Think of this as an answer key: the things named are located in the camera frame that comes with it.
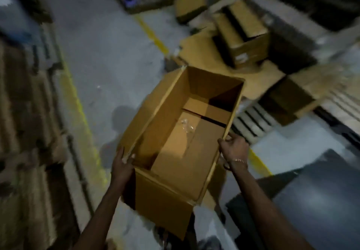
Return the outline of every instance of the bracelet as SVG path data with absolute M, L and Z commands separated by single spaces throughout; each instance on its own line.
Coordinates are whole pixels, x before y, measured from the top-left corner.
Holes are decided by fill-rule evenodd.
M 240 159 L 240 158 L 233 159 L 233 160 L 230 160 L 230 161 L 241 162 L 241 163 L 244 163 L 245 165 L 247 165 L 247 162 L 245 160 Z
M 247 167 L 247 162 L 245 160 L 240 159 L 240 158 L 233 159 L 233 160 L 230 160 L 230 161 L 241 162 L 241 163 L 245 164 L 246 167 Z M 231 171 L 230 165 L 229 165 L 228 162 L 224 163 L 223 167 L 224 167 L 224 169 L 226 169 L 228 171 Z

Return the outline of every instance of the warehouse floor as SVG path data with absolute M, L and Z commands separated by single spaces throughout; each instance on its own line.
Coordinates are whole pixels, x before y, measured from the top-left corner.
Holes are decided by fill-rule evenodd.
M 134 17 L 125 13 L 115 0 L 46 1 L 55 18 L 66 63 L 65 72 L 57 80 L 61 106 L 96 207 L 107 187 L 119 136 L 160 81 L 164 54 L 173 52 L 179 41 L 189 35 L 189 30 L 177 24 L 172 7 Z M 165 46 L 158 48 L 154 39 Z M 285 128 L 276 128 L 252 149 L 271 173 L 276 174 L 304 166 L 329 148 L 351 159 L 353 154 L 348 145 L 317 116 L 309 114 Z M 74 192 L 79 190 L 75 179 L 70 179 L 69 184 Z M 225 203 L 237 193 L 235 180 L 228 174 L 220 207 L 224 209 Z M 82 230 L 89 212 L 81 206 L 75 204 Z M 236 248 L 233 239 L 239 231 L 231 219 L 227 217 L 223 228 L 213 211 L 196 207 L 195 215 L 198 240 L 216 235 L 225 250 Z M 115 238 L 119 249 L 121 246 L 160 249 L 152 227 L 119 203 L 109 237 Z

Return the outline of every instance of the wrist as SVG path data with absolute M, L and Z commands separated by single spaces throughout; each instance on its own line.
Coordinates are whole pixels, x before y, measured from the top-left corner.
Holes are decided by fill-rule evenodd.
M 244 171 L 247 172 L 248 171 L 248 165 L 247 165 L 246 161 L 231 160 L 231 161 L 229 161 L 229 166 L 233 172 L 244 172 Z
M 109 190 L 112 192 L 120 193 L 124 191 L 126 182 L 122 179 L 114 179 L 110 181 Z

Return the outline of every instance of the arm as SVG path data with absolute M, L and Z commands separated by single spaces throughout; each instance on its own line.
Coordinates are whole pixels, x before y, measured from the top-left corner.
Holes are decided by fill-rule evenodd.
M 108 190 L 97 207 L 94 216 L 88 222 L 73 250 L 102 250 L 108 234 L 117 203 L 125 184 L 130 179 L 134 167 L 131 160 L 122 161 L 124 148 L 121 148 L 112 164 L 111 181 Z
M 229 135 L 230 140 L 218 140 L 220 151 L 229 163 L 266 247 L 271 250 L 313 249 L 278 211 L 248 171 L 249 145 L 245 139 L 236 134 Z

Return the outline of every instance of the yellow floor line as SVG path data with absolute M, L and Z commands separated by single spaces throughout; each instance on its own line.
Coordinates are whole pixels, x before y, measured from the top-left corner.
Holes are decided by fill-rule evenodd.
M 158 39 L 155 32 L 144 22 L 140 15 L 134 15 L 134 18 L 139 23 L 148 38 L 156 44 L 164 56 L 167 56 L 169 54 L 169 49 L 163 44 L 162 41 L 160 41 L 160 39 Z
M 100 155 L 94 145 L 94 139 L 83 111 L 83 106 L 81 105 L 70 70 L 62 54 L 61 62 L 64 68 L 64 72 L 61 73 L 59 77 L 61 92 L 69 109 L 72 133 L 74 134 L 75 142 L 79 149 L 84 169 L 86 170 L 88 183 L 105 187 L 108 184 L 109 177 L 107 177 L 101 164 Z
M 164 45 L 164 43 L 156 36 L 155 32 L 145 23 L 140 15 L 134 15 L 134 18 L 140 24 L 148 38 L 156 44 L 160 51 L 167 56 L 169 54 L 169 49 Z M 268 167 L 261 161 L 261 159 L 250 149 L 249 152 L 249 162 L 254 167 L 260 175 L 269 176 L 272 175 Z

